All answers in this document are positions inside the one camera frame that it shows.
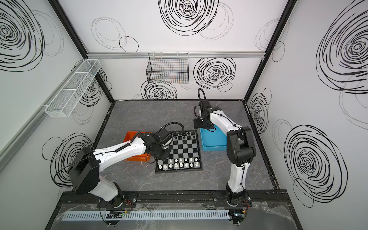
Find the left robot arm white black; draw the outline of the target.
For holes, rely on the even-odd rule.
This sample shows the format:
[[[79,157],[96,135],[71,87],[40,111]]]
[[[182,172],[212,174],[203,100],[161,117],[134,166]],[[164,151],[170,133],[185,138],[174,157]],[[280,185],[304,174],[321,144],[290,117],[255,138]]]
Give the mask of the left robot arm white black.
[[[67,170],[75,194],[92,194],[110,203],[120,200],[122,192],[119,186],[103,178],[100,172],[144,153],[166,160],[172,139],[171,135],[161,139],[151,133],[140,133],[130,141],[108,148],[92,150],[88,146],[81,149]]]

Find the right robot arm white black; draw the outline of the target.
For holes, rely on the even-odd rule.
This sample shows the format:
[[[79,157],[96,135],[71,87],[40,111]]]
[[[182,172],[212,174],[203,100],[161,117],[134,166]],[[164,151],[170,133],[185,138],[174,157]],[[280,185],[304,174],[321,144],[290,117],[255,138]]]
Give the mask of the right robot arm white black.
[[[200,109],[195,113],[195,128],[219,128],[226,135],[227,156],[232,164],[231,174],[226,184],[227,201],[232,205],[247,199],[245,186],[250,164],[256,156],[252,130],[232,121],[222,110]]]

